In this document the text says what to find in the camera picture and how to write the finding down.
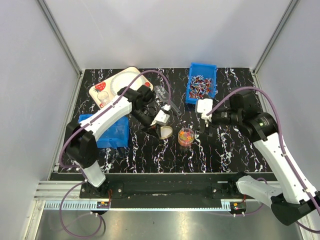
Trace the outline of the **white round jar lid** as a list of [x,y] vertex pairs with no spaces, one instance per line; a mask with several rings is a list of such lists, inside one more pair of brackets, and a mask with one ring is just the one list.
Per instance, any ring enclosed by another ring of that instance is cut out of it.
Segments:
[[161,126],[160,127],[160,139],[164,140],[169,138],[173,134],[173,129],[171,126]]

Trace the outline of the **clear glass jar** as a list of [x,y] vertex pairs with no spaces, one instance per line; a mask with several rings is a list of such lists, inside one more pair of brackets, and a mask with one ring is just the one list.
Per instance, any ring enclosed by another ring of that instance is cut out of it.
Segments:
[[183,127],[178,132],[177,140],[182,147],[189,147],[195,140],[195,133],[191,128]]

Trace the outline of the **clear plastic scoop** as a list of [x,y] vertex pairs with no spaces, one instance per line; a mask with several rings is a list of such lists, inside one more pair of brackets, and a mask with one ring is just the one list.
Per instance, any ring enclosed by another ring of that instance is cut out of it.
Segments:
[[[159,100],[165,104],[168,104],[169,101],[169,93],[165,90],[164,87],[160,85],[156,85],[154,87],[155,94],[159,98]],[[179,108],[174,104],[174,102],[170,101],[170,109],[178,116],[180,117],[182,115],[182,112],[179,110]]]

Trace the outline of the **blue bin of star candies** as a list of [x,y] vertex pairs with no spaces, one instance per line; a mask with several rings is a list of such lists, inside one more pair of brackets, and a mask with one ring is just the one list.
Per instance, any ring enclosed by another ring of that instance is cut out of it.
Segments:
[[98,149],[127,148],[129,144],[129,119],[124,116],[110,126],[96,141]]

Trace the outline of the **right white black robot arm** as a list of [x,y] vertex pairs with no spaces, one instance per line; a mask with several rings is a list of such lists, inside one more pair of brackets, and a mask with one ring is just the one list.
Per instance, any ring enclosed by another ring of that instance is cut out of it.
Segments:
[[219,125],[236,126],[263,155],[280,187],[272,187],[240,172],[228,180],[232,198],[249,196],[269,207],[283,225],[289,226],[312,211],[320,210],[320,192],[303,174],[285,145],[282,127],[270,97],[257,87],[238,87],[217,105],[199,99],[200,132],[210,133]]

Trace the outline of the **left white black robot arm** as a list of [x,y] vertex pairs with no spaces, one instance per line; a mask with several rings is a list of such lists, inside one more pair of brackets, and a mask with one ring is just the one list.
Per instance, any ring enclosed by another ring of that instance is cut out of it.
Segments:
[[79,167],[84,182],[91,185],[90,192],[97,198],[103,198],[108,193],[106,175],[98,163],[99,150],[97,140],[115,122],[126,115],[132,115],[144,128],[145,133],[158,139],[164,139],[162,128],[168,123],[170,115],[167,110],[159,110],[151,115],[146,106],[153,102],[153,91],[142,85],[138,90],[124,87],[118,95],[105,107],[91,117],[66,126],[62,153],[66,154]]

